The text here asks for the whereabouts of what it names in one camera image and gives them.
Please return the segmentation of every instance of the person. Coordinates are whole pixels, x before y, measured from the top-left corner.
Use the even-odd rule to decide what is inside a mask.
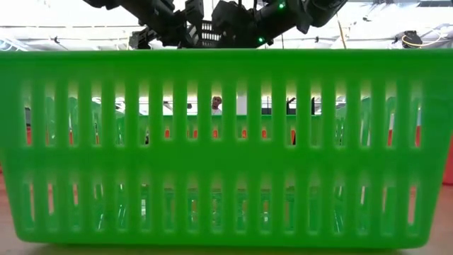
[[[222,103],[222,98],[220,96],[212,97],[212,115],[221,115],[222,110],[219,109],[219,105]]]

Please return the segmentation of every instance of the ceiling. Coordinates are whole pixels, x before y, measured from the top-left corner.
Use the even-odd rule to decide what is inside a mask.
[[[218,0],[205,0],[210,19]],[[183,0],[175,0],[177,9]],[[253,0],[243,0],[250,8]],[[453,7],[447,1],[351,0],[322,28],[291,29],[263,48],[400,48],[394,38],[416,30],[426,47],[452,47]],[[90,7],[82,0],[15,0],[0,8],[0,50],[128,50],[137,19],[122,8]],[[163,48],[151,42],[155,50]]]

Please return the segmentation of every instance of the table surface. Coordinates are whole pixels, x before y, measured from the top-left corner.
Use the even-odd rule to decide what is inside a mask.
[[[453,186],[444,186],[440,192],[439,201],[432,226],[431,238],[427,245],[419,249],[396,251],[334,251],[314,249],[292,249],[278,251],[276,249],[239,249],[218,247],[155,247],[155,246],[88,246],[88,245],[52,245],[31,244],[22,242],[16,237],[13,220],[6,196],[5,183],[0,174],[0,255],[52,255],[52,254],[453,254]]]

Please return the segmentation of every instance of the robotic arm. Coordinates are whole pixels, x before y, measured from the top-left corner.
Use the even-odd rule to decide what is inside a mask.
[[[149,49],[160,40],[179,48],[255,48],[292,27],[307,33],[310,26],[324,26],[347,0],[267,0],[259,9],[246,10],[234,1],[219,1],[212,21],[204,21],[203,0],[187,0],[185,9],[174,11],[173,0],[84,0],[93,7],[122,6],[145,25],[132,34],[134,48]]]

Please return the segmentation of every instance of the green plastic basket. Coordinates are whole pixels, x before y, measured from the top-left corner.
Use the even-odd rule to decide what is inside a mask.
[[[16,233],[68,244],[422,246],[453,109],[452,79],[432,70],[446,73],[452,55],[2,54],[0,162]],[[392,68],[383,69],[389,60]],[[247,95],[245,116],[236,115],[239,92]],[[173,116],[163,116],[164,94],[173,95]],[[197,95],[196,116],[186,113],[189,94]],[[212,94],[222,95],[221,116],[210,115]],[[262,94],[272,96],[270,117],[261,115]],[[312,94],[322,97],[320,116],[310,114]],[[287,95],[297,97],[295,116],[286,116]],[[338,95],[347,106],[336,110]],[[124,117],[115,111],[118,96]],[[149,117],[139,114],[140,96],[149,97]]]

